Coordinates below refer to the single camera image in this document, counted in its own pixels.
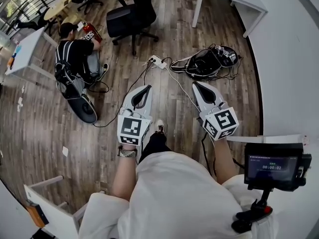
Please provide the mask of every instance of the watch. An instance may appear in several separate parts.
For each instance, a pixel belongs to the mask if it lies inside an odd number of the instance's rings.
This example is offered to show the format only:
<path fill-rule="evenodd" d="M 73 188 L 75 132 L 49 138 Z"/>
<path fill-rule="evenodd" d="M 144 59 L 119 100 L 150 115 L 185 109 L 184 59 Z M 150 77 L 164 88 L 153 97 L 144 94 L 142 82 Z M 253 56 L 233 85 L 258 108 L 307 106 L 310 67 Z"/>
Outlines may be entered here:
<path fill-rule="evenodd" d="M 138 150 L 125 150 L 123 149 L 123 146 L 118 147 L 118 156 L 119 157 L 136 157 Z"/>

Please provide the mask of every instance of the white shirt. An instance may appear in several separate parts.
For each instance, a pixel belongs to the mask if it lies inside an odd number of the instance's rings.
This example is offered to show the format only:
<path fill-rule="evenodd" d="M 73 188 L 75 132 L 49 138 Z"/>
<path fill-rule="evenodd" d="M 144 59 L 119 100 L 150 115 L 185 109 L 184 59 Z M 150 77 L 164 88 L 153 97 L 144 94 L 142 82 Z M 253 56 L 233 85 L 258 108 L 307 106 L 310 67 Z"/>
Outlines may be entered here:
<path fill-rule="evenodd" d="M 261 198 L 259 191 L 247 189 L 242 175 L 220 185 L 193 159 L 161 152 L 137 166 L 137 179 L 130 202 L 92 194 L 80 239 L 252 238 L 252 232 L 238 234 L 231 228 L 236 213 Z M 269 220 L 266 231 L 274 238 Z"/>

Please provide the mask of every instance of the black t-shirt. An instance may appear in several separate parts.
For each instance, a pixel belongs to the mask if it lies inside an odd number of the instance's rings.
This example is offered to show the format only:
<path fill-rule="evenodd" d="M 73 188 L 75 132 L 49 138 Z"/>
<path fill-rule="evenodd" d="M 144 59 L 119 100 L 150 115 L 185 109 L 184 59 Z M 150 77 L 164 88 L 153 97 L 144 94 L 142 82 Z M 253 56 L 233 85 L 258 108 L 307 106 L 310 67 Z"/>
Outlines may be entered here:
<path fill-rule="evenodd" d="M 67 42 L 60 41 L 59 43 L 58 51 L 61 59 L 63 57 L 63 47 Z M 68 62 L 71 65 L 72 74 L 76 75 L 78 73 L 86 82 L 91 81 L 86 57 L 92 54 L 93 48 L 94 44 L 91 41 L 74 40 L 69 50 Z"/>

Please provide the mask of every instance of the railing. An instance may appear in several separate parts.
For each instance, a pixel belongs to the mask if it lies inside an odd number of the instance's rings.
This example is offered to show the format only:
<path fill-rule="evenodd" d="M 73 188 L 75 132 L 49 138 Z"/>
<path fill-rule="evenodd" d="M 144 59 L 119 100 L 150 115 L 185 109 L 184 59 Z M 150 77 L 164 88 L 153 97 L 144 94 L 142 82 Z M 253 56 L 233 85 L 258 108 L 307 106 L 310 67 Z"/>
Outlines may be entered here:
<path fill-rule="evenodd" d="M 11 15 L 10 19 L 4 22 L 1 31 L 11 36 L 16 31 L 15 25 L 21 22 L 32 21 L 41 15 L 40 9 L 48 8 L 55 0 L 26 0 Z"/>

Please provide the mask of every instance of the black cap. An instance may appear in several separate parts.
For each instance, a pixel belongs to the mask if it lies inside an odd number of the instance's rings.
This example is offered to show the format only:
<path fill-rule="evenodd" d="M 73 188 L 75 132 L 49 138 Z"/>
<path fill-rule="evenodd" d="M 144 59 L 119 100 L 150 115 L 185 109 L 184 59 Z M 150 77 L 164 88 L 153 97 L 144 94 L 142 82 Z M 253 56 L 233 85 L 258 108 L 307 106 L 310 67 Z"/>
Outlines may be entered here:
<path fill-rule="evenodd" d="M 63 23 L 60 26 L 59 34 L 60 37 L 66 38 L 72 30 L 77 30 L 78 25 L 73 25 L 72 23 Z"/>

